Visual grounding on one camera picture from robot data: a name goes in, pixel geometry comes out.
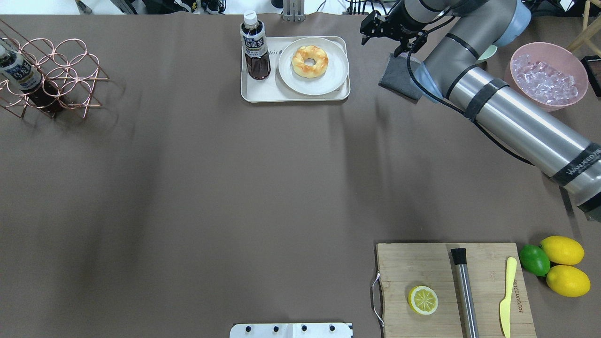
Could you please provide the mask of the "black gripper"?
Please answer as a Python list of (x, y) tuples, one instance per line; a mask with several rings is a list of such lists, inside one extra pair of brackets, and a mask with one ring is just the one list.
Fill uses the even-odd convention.
[(374, 10), (361, 22), (361, 45), (366, 45), (374, 37), (387, 37), (399, 42), (399, 46), (393, 51), (394, 56), (415, 52), (427, 42), (425, 26), (426, 23), (411, 17), (404, 5), (394, 6), (387, 16)]

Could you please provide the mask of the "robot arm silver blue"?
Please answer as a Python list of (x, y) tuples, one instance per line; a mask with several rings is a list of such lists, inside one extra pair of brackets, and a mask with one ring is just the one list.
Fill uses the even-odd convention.
[(399, 42), (394, 55), (423, 46), (426, 26), (448, 11), (457, 22), (408, 83), (434, 102), (455, 109), (563, 187), (577, 207), (600, 220), (600, 145), (586, 139), (509, 84), (476, 65), (491, 45), (515, 40), (532, 14), (519, 0), (400, 0), (386, 15), (369, 13), (359, 28), (362, 44), (373, 37)]

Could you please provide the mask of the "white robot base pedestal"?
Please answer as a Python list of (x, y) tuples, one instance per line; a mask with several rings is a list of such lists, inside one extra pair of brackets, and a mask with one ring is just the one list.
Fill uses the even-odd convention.
[(230, 338), (353, 338), (351, 323), (239, 323)]

